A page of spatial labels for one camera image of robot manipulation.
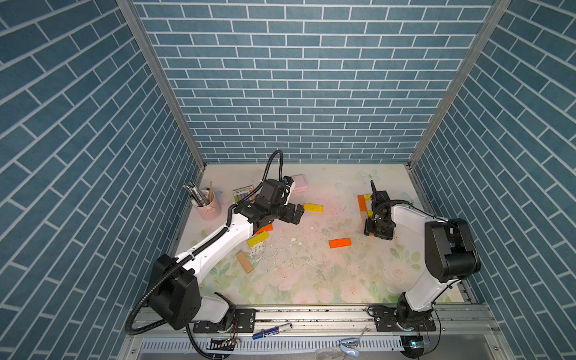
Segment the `pink pencil case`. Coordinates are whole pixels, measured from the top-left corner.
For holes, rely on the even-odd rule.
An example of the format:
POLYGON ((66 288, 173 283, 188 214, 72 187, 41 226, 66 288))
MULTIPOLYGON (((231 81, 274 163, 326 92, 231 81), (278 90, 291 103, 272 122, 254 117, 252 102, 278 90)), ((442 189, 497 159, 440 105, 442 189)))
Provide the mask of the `pink pencil case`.
POLYGON ((292 180, 294 181, 294 189, 293 189, 294 194, 301 194, 308 191, 309 184, 305 175, 303 174, 293 175, 292 180))

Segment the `orange block low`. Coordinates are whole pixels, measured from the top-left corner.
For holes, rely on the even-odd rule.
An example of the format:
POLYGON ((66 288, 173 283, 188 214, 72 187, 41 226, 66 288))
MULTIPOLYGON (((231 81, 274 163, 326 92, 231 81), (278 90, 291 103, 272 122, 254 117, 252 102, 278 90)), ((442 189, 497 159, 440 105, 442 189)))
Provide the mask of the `orange block low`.
POLYGON ((350 238, 339 238, 339 239, 330 240, 328 242, 328 245, 331 249, 345 248, 345 247, 351 246, 352 241, 350 238))

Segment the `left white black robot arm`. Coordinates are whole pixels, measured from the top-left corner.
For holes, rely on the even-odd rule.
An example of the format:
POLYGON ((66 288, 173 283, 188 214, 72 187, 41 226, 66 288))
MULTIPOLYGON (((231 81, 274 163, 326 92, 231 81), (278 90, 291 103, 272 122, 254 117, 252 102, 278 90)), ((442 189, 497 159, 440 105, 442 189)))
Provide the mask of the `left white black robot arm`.
POLYGON ((252 238, 275 220, 298 224, 305 213, 301 204, 262 208, 255 203, 231 205, 226 223, 207 238, 180 254, 163 255, 153 265, 148 306, 173 329, 197 322, 211 323, 213 329, 231 327, 236 306, 224 295, 202 295, 200 284, 229 252, 252 238))

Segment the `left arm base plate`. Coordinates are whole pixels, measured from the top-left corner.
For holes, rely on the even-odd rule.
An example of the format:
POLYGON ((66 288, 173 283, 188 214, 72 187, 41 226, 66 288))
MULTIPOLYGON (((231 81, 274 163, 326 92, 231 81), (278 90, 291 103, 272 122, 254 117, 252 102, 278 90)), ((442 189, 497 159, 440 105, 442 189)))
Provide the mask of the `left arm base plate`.
POLYGON ((228 310, 220 322, 198 321, 193 324, 194 334, 224 334, 254 332, 257 311, 254 308, 228 310))

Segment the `green lit circuit board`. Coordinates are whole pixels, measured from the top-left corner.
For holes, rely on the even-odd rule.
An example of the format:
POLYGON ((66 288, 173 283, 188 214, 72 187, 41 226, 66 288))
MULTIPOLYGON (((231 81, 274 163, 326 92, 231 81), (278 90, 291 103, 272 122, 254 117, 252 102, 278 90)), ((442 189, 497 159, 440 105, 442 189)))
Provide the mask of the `green lit circuit board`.
POLYGON ((429 345, 428 340, 416 335, 401 336, 400 343, 400 353, 408 359, 419 359, 429 345))

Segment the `blue screwdriver on rail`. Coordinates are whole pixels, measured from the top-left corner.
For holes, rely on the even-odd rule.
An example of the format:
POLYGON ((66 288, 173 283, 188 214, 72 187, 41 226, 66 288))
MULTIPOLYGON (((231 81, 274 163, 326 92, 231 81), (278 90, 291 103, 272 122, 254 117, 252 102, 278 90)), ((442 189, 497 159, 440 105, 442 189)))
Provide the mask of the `blue screwdriver on rail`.
POLYGON ((274 335, 279 335, 282 332, 286 332, 293 328, 293 324, 291 322, 284 323, 282 325, 276 325, 271 328, 262 329, 252 335, 253 340, 259 340, 262 338, 267 338, 274 335))

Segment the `orange block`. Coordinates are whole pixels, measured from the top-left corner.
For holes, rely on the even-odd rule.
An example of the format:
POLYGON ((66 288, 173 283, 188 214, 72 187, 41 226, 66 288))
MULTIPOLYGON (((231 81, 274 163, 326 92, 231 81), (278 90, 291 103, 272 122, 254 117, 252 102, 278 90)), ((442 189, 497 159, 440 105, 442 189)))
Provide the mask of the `orange block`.
POLYGON ((360 212, 367 212, 367 203, 366 203, 366 199, 365 199, 365 195, 358 195, 357 196, 357 200, 358 200, 358 208, 360 212))
POLYGON ((261 229, 258 229, 258 231, 256 232, 256 234, 261 234, 261 233, 269 232, 269 231, 273 231, 273 225, 272 225, 272 224, 269 224, 269 225, 267 225, 267 226, 264 226, 264 227, 261 228, 261 229))

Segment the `wooden block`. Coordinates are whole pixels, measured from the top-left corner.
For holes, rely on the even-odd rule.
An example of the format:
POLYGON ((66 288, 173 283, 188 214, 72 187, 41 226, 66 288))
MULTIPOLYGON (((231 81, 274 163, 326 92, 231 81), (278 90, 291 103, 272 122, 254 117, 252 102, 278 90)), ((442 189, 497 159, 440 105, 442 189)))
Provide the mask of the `wooden block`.
POLYGON ((250 274, 254 270, 251 261, 244 251, 240 250, 235 256, 246 274, 250 274))
POLYGON ((362 228, 362 230, 365 230, 366 229, 366 221, 369 219, 368 213, 366 211, 361 211, 360 216, 361 216, 361 228, 362 228))

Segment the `colourful marker box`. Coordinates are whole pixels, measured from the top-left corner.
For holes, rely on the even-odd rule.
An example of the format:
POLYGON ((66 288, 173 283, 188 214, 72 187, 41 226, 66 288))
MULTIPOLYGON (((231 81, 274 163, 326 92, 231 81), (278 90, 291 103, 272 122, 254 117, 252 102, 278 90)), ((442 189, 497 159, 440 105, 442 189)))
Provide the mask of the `colourful marker box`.
POLYGON ((244 187, 240 187, 237 189, 234 189, 232 191, 232 195, 234 198, 234 202, 238 203, 241 200, 243 200, 244 198, 246 198, 252 191, 254 190, 254 186, 253 185, 248 185, 248 186, 244 186, 244 187))

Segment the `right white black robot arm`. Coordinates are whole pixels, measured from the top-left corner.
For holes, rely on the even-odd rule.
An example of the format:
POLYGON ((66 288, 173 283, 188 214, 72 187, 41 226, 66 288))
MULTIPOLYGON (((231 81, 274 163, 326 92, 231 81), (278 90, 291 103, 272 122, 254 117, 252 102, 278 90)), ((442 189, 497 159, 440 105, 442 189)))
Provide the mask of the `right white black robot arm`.
POLYGON ((447 219, 416 208, 403 199, 392 199, 385 190, 370 183, 370 209, 364 234, 392 240, 395 228, 402 225, 417 233, 424 245, 425 270, 397 302, 397 322, 428 317, 445 291, 477 273, 482 264, 472 239, 469 224, 460 218, 447 219))

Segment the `pens in cup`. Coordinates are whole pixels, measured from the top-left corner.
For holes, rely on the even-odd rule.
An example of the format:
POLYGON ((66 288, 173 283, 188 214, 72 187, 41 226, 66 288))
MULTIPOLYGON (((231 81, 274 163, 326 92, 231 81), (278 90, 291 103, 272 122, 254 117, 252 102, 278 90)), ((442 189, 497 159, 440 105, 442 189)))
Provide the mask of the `pens in cup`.
POLYGON ((200 190, 192 181, 184 183, 183 188, 190 194, 191 198, 199 207, 208 206, 215 198, 210 188, 200 190))

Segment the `pink pen cup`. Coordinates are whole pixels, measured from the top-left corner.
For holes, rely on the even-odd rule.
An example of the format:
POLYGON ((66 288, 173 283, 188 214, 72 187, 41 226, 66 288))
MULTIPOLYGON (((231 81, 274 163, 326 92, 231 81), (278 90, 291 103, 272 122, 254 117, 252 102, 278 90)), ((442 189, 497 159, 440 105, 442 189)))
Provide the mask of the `pink pen cup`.
POLYGON ((202 193, 207 197, 209 200, 209 204, 205 206, 199 206, 197 202, 191 198, 191 202, 193 207, 199 213, 199 216, 204 221, 214 221, 218 219, 222 213, 221 205, 218 202, 218 199, 215 197, 215 194, 212 193, 210 190, 202 190, 202 193))

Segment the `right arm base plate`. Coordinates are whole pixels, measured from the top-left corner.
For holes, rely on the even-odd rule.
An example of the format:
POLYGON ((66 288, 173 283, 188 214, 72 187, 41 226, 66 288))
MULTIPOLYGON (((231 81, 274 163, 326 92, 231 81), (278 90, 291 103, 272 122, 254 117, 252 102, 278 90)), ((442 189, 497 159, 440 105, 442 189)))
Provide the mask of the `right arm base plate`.
POLYGON ((409 307, 398 309, 380 304, 370 306, 366 311, 373 318, 378 332, 435 332, 437 330, 431 310, 416 312, 409 307))

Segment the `aluminium front rail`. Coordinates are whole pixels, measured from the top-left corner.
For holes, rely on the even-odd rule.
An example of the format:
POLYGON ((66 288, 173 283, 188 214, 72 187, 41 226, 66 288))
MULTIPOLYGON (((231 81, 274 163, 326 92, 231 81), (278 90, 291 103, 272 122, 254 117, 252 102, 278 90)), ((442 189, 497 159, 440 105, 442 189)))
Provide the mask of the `aluminium front rail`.
POLYGON ((335 347, 340 340, 360 338, 358 350, 401 351, 401 336, 422 336, 429 341, 425 352, 438 354, 443 350, 464 347, 477 340, 482 349, 494 356, 503 346, 500 327, 488 306, 483 304, 438 304, 432 311, 436 331, 378 332, 374 319, 368 315, 369 305, 294 305, 255 306, 253 333, 194 334, 198 347, 210 355, 276 355, 315 353, 335 347), (262 329, 292 323, 293 328, 280 334, 253 340, 262 329))

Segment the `clear plastic bag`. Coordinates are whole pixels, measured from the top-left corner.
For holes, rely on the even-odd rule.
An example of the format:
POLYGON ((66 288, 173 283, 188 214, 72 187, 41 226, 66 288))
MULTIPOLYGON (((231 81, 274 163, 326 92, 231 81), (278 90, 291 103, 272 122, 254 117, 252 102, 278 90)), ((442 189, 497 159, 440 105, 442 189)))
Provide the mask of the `clear plastic bag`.
POLYGON ((360 338, 350 337, 340 340, 337 346, 319 349, 316 351, 317 360, 343 360, 357 359, 360 355, 358 350, 360 338))

